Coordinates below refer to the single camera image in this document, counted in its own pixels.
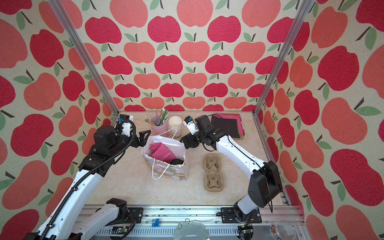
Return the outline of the white patterned paper gift bag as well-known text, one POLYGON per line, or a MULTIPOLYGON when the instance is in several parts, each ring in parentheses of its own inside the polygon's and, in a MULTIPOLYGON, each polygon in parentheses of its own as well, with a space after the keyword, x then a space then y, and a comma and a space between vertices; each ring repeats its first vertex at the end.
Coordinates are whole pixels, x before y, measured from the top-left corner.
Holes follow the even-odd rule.
POLYGON ((187 180, 190 164, 185 146, 181 142, 162 136, 149 136, 141 155, 154 180, 187 180))

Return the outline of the black plastic cup lid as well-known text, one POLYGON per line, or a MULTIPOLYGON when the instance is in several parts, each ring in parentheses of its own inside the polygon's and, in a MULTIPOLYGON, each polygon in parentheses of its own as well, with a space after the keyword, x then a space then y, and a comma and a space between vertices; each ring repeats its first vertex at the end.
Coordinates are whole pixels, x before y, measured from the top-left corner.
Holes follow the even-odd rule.
POLYGON ((181 159, 174 159, 173 161, 171 161, 171 165, 182 165, 184 163, 184 160, 181 160, 181 159))

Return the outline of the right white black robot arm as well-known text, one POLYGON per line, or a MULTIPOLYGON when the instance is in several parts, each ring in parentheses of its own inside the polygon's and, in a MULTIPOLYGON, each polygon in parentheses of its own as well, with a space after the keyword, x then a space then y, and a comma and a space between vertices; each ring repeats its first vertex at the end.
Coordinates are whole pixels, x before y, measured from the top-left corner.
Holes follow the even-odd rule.
POLYGON ((272 200, 283 191, 276 163, 253 156, 222 129, 215 127, 207 115, 195 119, 187 116, 183 124, 190 131, 181 139, 186 149, 196 148, 199 144, 211 146, 241 168, 250 180, 246 195, 234 204, 235 219, 239 223, 248 223, 252 212, 258 208, 269 205, 273 211, 272 200))

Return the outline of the pink paper napkin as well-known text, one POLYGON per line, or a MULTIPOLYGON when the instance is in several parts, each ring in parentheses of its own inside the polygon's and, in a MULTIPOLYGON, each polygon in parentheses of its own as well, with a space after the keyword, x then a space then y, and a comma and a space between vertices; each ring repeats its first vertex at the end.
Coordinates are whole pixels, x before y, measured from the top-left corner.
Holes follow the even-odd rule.
POLYGON ((153 153, 151 155, 153 159, 163 161, 168 164, 176 159, 175 155, 163 143, 151 144, 149 150, 153 153))

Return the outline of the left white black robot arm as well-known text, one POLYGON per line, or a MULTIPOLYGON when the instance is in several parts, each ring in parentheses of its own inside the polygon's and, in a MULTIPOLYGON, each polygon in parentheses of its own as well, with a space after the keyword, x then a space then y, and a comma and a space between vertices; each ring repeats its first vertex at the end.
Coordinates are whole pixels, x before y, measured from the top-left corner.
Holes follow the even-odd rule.
POLYGON ((49 218, 37 232, 27 233, 26 240, 89 240, 105 226, 129 223, 130 232, 135 219, 127 202, 112 198, 86 220, 76 220, 96 186, 129 147, 144 147, 150 130, 137 133, 135 124, 124 120, 116 127, 103 126, 94 133, 94 145, 79 166, 75 180, 49 218))

